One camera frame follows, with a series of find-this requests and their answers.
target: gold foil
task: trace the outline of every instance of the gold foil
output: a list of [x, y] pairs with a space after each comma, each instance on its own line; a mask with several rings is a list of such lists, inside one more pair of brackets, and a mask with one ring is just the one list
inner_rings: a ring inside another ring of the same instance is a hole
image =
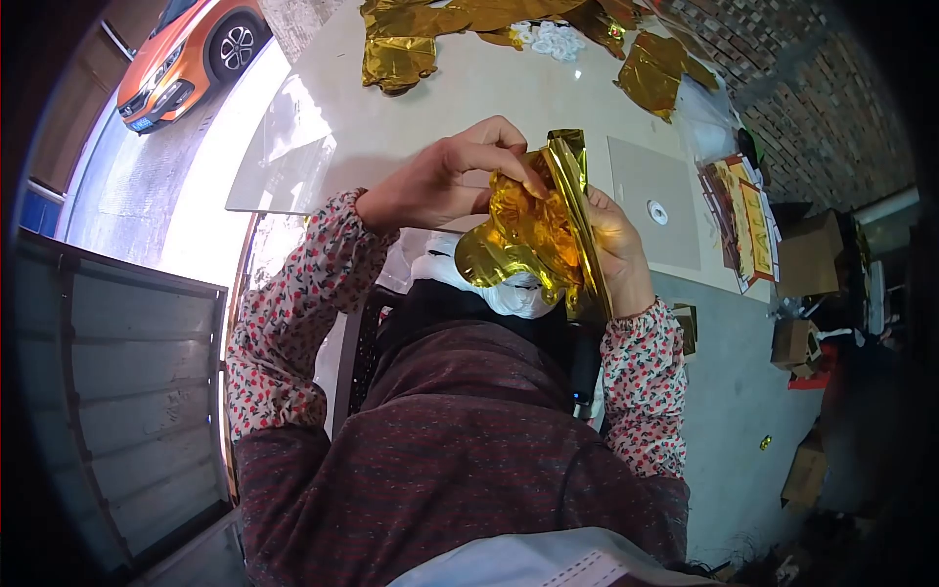
[[512, 23], [561, 14], [584, 0], [454, 0], [448, 7], [469, 12], [471, 31], [494, 31]]
[[654, 14], [662, 26], [676, 39], [680, 40], [689, 53], [704, 61], [714, 61], [714, 59], [704, 51], [698, 34], [694, 32], [685, 22], [685, 18], [678, 10], [659, 3], [652, 4], [653, 10], [646, 9], [650, 14]]
[[524, 45], [521, 39], [516, 36], [516, 32], [507, 26], [485, 33], [477, 31], [476, 34], [487, 43], [502, 45], [504, 47], [514, 47], [516, 51], [521, 51], [522, 45]]
[[599, 0], [599, 4], [627, 31], [636, 30], [636, 21], [640, 16], [639, 9], [632, 3], [632, 0]]
[[[603, 10], [596, 0], [586, 0], [577, 8], [564, 12], [562, 16], [588, 39], [606, 47], [614, 57], [626, 59], [623, 40], [627, 28]], [[635, 29], [635, 23], [629, 22]]]
[[407, 91], [436, 71], [434, 37], [470, 24], [465, 10], [407, 0], [369, 0], [360, 11], [365, 20], [362, 85], [377, 84], [387, 93]]
[[618, 83], [614, 83], [636, 104], [670, 123], [682, 73], [717, 91], [714, 74], [689, 56], [678, 39], [663, 39], [642, 31], [629, 50]]
[[608, 320], [612, 304], [587, 220], [583, 131], [552, 131], [547, 146], [525, 158], [547, 186], [548, 198], [494, 173], [490, 218], [457, 243], [457, 270], [478, 287], [527, 271], [541, 281], [546, 303], [565, 292], [569, 318]]

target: hand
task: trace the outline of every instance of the hand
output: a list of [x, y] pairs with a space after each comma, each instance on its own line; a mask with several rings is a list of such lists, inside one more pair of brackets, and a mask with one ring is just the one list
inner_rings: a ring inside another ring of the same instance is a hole
[[655, 303], [642, 239], [623, 209], [608, 195], [587, 186], [587, 216], [600, 247], [600, 269], [613, 300], [615, 317], [641, 314]]
[[356, 210], [367, 228], [389, 233], [405, 226], [437, 228], [469, 214], [489, 212], [488, 188], [463, 185], [474, 169], [501, 171], [530, 192], [546, 195], [541, 179], [519, 157], [525, 137], [503, 116], [492, 116], [438, 140], [410, 163], [359, 197]]

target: tape roll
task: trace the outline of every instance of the tape roll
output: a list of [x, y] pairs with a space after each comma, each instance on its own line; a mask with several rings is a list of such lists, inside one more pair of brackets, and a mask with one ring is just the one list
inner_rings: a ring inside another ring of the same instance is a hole
[[649, 216], [652, 217], [656, 224], [662, 224], [664, 226], [669, 221], [669, 214], [662, 208], [662, 205], [655, 200], [649, 200], [649, 203], [646, 204], [646, 208], [649, 209]]

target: woman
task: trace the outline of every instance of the woman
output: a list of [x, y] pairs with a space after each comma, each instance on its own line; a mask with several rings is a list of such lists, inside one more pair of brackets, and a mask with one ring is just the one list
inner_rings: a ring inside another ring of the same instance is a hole
[[571, 416], [565, 377], [537, 340], [480, 319], [411, 332], [373, 383], [376, 406], [332, 443], [323, 431], [312, 381], [336, 313], [357, 309], [399, 228], [487, 210], [488, 190], [463, 186], [465, 172], [498, 169], [543, 195], [526, 150], [501, 116], [437, 141], [375, 189], [330, 200], [278, 276], [248, 294], [227, 391], [256, 584], [387, 584], [478, 538], [587, 527], [661, 564], [684, 560], [682, 335], [639, 234], [595, 189], [616, 316], [600, 349], [605, 438]]

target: floral sleeve cover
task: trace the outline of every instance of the floral sleeve cover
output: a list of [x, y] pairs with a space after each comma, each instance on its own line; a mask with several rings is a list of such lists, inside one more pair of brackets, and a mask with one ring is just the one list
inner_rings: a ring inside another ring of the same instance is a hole
[[227, 350], [232, 440], [287, 424], [322, 426], [316, 352], [338, 312], [355, 312], [398, 233], [369, 232], [342, 193], [311, 214], [305, 240], [262, 289], [247, 293]]
[[605, 440], [640, 477], [684, 479], [682, 344], [682, 329], [661, 300], [637, 317], [609, 322], [601, 343], [612, 426]]

